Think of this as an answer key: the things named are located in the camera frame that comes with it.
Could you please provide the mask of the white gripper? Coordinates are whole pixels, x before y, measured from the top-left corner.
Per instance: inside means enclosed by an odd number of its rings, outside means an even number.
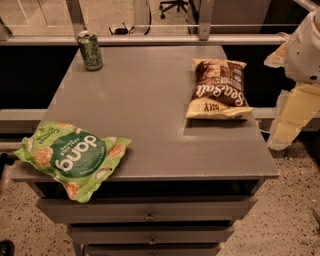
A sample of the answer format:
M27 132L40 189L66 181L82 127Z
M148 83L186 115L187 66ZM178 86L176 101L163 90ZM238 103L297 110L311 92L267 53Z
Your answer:
M320 111L320 8L310 12L287 42L265 60L271 68L284 66L285 75L297 83L282 90L275 107L267 146L284 150Z

